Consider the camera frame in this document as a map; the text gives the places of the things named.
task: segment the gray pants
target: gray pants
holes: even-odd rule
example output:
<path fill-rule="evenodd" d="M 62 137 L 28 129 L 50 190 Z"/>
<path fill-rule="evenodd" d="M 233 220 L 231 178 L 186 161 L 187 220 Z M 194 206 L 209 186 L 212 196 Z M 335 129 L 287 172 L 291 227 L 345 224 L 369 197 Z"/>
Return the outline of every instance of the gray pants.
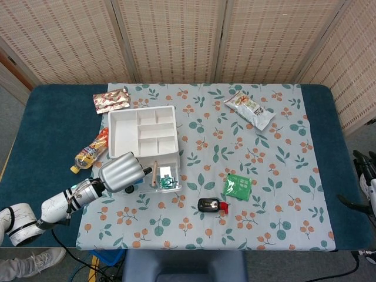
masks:
<path fill-rule="evenodd" d="M 0 260 L 0 282 L 12 281 L 14 278 L 21 278 L 34 272 L 34 261 L 32 258 L 20 260 Z"/>

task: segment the floral tablecloth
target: floral tablecloth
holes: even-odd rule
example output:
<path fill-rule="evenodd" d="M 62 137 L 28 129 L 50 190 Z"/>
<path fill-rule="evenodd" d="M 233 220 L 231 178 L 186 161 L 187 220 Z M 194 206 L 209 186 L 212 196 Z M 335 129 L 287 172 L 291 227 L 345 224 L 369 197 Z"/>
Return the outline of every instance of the floral tablecloth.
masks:
<path fill-rule="evenodd" d="M 134 108 L 174 105 L 180 150 L 178 193 L 104 192 L 86 206 L 78 249 L 334 250 L 300 85 L 109 84 Z M 261 132 L 223 104 L 237 91 L 275 112 Z M 103 115 L 102 127 L 108 123 Z M 102 155 L 93 176 L 103 163 Z M 223 195 L 226 174 L 252 178 L 248 202 Z M 229 214 L 197 210 L 201 197 Z"/>

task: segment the plastic bottle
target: plastic bottle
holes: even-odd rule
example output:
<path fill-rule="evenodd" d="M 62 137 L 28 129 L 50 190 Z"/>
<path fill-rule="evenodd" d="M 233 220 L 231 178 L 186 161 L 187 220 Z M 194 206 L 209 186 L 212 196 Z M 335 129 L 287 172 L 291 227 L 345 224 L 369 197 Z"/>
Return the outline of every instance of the plastic bottle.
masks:
<path fill-rule="evenodd" d="M 91 167 L 98 157 L 108 148 L 108 127 L 105 127 L 96 139 L 82 149 L 75 157 L 75 165 L 71 167 L 73 173 L 78 173 L 80 169 Z"/>

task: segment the yellow bottle cap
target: yellow bottle cap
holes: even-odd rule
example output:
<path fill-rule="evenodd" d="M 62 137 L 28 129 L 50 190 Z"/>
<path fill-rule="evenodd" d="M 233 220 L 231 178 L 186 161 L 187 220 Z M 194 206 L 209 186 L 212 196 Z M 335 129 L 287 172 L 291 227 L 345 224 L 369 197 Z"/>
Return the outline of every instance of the yellow bottle cap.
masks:
<path fill-rule="evenodd" d="M 76 166 L 72 166 L 71 169 L 70 169 L 73 173 L 78 173 L 80 171 L 80 169 Z"/>

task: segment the green packet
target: green packet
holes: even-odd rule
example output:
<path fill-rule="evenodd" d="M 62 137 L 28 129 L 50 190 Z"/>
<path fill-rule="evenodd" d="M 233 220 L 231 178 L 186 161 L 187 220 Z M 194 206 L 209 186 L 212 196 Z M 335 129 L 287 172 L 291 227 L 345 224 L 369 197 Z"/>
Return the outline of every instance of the green packet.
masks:
<path fill-rule="evenodd" d="M 229 173 L 224 184 L 223 194 L 248 201 L 252 192 L 252 179 Z"/>

